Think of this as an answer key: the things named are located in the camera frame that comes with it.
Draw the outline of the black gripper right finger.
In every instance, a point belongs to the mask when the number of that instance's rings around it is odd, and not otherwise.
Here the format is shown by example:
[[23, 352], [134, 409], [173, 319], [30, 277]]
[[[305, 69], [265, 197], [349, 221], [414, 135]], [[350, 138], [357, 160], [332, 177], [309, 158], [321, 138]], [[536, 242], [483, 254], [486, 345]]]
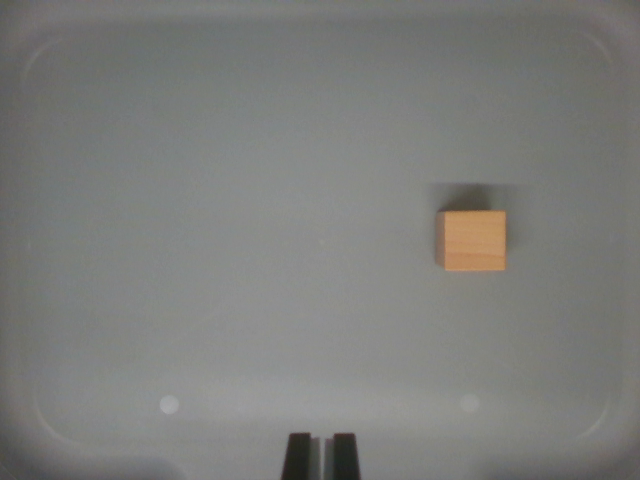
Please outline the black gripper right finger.
[[357, 438], [354, 433], [335, 433], [325, 441], [323, 478], [327, 480], [360, 480], [361, 469]]

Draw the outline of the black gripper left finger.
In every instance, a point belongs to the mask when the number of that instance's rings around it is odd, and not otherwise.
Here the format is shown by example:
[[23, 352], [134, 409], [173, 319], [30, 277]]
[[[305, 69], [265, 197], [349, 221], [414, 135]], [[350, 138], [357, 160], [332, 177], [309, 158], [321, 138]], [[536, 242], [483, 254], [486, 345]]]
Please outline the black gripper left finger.
[[320, 439], [310, 432], [291, 433], [288, 438], [282, 480], [318, 480], [321, 477]]

